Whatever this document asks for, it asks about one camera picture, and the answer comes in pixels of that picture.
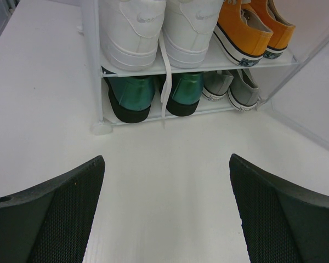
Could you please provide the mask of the green loafer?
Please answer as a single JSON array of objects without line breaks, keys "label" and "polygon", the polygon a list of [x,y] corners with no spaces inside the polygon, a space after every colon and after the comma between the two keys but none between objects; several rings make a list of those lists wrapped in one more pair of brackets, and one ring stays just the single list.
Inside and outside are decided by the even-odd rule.
[{"label": "green loafer", "polygon": [[105,77],[108,96],[116,117],[125,123],[147,119],[156,88],[153,76]]},{"label": "green loafer", "polygon": [[172,89],[166,109],[175,116],[192,115],[203,91],[203,72],[183,72],[172,75]]}]

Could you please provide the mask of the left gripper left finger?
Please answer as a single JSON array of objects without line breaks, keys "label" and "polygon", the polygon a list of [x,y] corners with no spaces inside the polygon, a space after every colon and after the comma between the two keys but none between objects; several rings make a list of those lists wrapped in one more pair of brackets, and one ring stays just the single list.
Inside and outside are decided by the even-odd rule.
[{"label": "left gripper left finger", "polygon": [[105,173],[96,156],[0,197],[0,262],[82,262]]}]

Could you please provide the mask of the white sneaker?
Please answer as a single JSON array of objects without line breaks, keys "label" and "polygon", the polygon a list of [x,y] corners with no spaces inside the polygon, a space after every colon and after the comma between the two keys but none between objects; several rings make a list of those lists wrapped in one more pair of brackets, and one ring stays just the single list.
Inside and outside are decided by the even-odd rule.
[{"label": "white sneaker", "polygon": [[100,46],[114,67],[152,66],[165,9],[166,1],[99,1]]},{"label": "white sneaker", "polygon": [[196,72],[204,61],[223,1],[167,1],[159,45],[166,73],[161,93],[161,117],[172,89],[172,75]]}]

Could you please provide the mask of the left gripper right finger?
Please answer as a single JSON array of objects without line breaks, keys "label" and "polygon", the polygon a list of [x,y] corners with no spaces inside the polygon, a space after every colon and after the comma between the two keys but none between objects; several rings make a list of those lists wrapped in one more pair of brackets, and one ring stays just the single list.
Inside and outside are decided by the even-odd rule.
[{"label": "left gripper right finger", "polygon": [[329,262],[329,196],[229,160],[250,262]]}]

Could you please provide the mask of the orange canvas sneaker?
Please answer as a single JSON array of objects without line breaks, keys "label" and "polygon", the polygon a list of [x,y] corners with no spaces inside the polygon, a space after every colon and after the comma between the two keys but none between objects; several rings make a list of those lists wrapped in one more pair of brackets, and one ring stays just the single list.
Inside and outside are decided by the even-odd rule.
[{"label": "orange canvas sneaker", "polygon": [[264,57],[267,59],[279,58],[288,47],[296,26],[279,14],[273,0],[251,0],[250,6],[273,32]]},{"label": "orange canvas sneaker", "polygon": [[273,35],[250,1],[224,1],[214,29],[227,58],[242,67],[258,64]]}]

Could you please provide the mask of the grey canvas sneaker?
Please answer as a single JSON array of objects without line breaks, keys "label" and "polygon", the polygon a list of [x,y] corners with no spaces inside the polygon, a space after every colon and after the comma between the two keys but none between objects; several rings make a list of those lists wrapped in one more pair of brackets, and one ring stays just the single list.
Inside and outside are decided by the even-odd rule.
[{"label": "grey canvas sneaker", "polygon": [[247,68],[229,70],[233,80],[228,88],[228,100],[239,112],[254,109],[259,98],[259,86]]},{"label": "grey canvas sneaker", "polygon": [[211,102],[221,100],[227,94],[233,79],[228,70],[204,72],[202,96]]}]

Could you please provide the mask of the translucent cabinet door panel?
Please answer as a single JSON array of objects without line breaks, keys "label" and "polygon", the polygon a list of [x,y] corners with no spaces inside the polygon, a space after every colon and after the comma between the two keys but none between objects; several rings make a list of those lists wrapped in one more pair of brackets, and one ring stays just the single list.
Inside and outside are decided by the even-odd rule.
[{"label": "translucent cabinet door panel", "polygon": [[254,71],[272,115],[329,150],[329,1],[276,1],[296,29],[285,66]]}]

